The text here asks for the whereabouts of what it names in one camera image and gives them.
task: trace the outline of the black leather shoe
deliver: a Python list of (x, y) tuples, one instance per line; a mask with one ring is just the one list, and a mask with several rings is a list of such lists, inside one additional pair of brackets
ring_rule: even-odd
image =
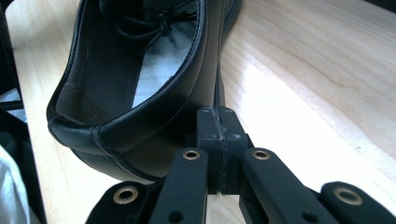
[(47, 110), (52, 135), (117, 179), (165, 176), (196, 110), (214, 104), (222, 26), (240, 3), (81, 0)]

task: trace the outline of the light wood surface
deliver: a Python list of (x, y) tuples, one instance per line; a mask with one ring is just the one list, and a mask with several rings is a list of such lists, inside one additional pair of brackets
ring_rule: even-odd
[[(83, 223), (118, 182), (47, 130), (77, 6), (16, 0), (7, 10), (49, 223)], [(245, 0), (221, 68), (227, 106), (257, 147), (311, 189), (345, 181), (396, 215), (396, 14), (361, 0)], [(207, 223), (243, 222), (237, 197), (209, 198)]]

